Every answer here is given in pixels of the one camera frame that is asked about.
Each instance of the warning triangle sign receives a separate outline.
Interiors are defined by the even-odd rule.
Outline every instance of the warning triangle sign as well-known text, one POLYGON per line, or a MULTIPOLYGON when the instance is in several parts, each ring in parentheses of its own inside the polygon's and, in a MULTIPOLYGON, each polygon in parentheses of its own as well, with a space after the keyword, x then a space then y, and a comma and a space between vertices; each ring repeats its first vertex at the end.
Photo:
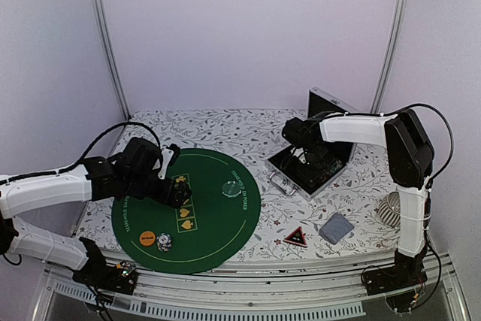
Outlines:
POLYGON ((307 247, 306 238, 302 232, 302 227, 299 227, 289 236, 284 238, 284 242, 288 244, 295 244, 296 246, 307 247))

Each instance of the round green felt mat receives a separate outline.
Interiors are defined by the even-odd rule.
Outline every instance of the round green felt mat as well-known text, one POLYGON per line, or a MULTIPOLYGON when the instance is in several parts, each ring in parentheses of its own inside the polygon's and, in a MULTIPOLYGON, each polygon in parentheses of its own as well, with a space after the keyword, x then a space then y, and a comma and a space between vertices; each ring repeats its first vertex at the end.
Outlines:
POLYGON ((219 266, 249 240, 259 221, 261 197, 242 164, 212 150, 182 149, 168 177, 183 177, 192 189, 181 209, 149 198, 125 197, 113 203, 113 232, 135 261, 155 271, 192 274, 219 266), (230 180, 241 186, 236 197, 222 194, 222 186, 230 180), (168 233, 171 250, 160 252, 156 242, 142 246, 139 238, 145 231, 168 233))

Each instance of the robotic arm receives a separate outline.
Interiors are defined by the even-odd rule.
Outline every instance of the robotic arm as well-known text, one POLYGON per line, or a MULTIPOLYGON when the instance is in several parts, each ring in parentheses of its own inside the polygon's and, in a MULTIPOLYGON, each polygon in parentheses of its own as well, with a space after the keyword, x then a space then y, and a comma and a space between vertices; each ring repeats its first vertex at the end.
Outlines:
POLYGON ((184 182, 166 178, 180 155, 175 144, 159 149, 132 138, 124 151, 109 159, 83 159, 70 171, 45 172, 40 177, 2 177, 0 181, 0 254, 18 253, 74 271, 74 280, 90 286, 132 294, 137 275, 128 264, 108 266, 95 242, 67 238, 40 229, 17 214, 70 201, 145 197, 178 208, 192 194, 184 182))
POLYGON ((431 216, 434 149, 416 113, 409 109, 388 117, 324 114, 304 122, 294 118, 286 123, 283 137, 303 149, 301 161, 309 168, 322 163, 319 155, 325 153, 325 142, 375 144, 387 149, 389 172, 401 201, 401 236, 395 266, 369 271, 363 281, 369 294, 426 281, 422 259, 427 252, 425 230, 431 216))

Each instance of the white wall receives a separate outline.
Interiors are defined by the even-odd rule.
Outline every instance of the white wall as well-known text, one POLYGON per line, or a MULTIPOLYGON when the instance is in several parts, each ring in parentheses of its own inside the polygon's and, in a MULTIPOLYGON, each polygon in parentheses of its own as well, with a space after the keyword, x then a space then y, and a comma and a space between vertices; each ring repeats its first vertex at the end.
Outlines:
MULTIPOLYGON (((455 136, 452 164, 434 183, 432 235, 448 249, 473 319, 481 315, 481 0, 408 0, 384 111, 423 101, 439 108, 455 136)), ((446 159, 443 124, 419 112, 446 159)))
MULTIPOLYGON (((0 174, 67 165, 120 120, 91 1, 0 0, 0 174)), ((80 209, 66 204, 23 218, 67 234, 80 209)), ((31 317, 42 270, 33 259, 18 268, 0 259, 2 321, 31 317)))
POLYGON ((368 110, 395 0, 104 0, 133 111, 305 108, 312 86, 368 110))

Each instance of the floral tablecloth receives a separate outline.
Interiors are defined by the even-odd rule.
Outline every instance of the floral tablecloth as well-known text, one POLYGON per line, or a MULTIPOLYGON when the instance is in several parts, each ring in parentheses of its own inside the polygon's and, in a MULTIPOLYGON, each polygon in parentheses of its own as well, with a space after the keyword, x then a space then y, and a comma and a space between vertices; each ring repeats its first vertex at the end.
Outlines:
MULTIPOLYGON (((259 224, 231 261, 322 259, 395 249, 398 229, 385 226, 377 216, 379 200, 395 189, 382 148, 357 145, 345 172, 311 201, 300 195, 287 198, 270 185, 265 160, 288 145, 280 131, 292 117, 305 118, 305 112, 157 111, 136 113, 132 120, 153 127, 163 144, 217 150, 236 158, 253 174, 262 196, 259 224), (355 228, 333 246, 318 236, 318 230, 336 212, 355 228), (307 248, 283 242, 299 226, 306 234, 307 248)), ((123 150, 131 137, 153 141, 145 129, 129 126, 116 152, 123 150)), ((94 240, 100 248, 121 251, 110 223, 112 201, 89 203, 77 236, 94 240)))

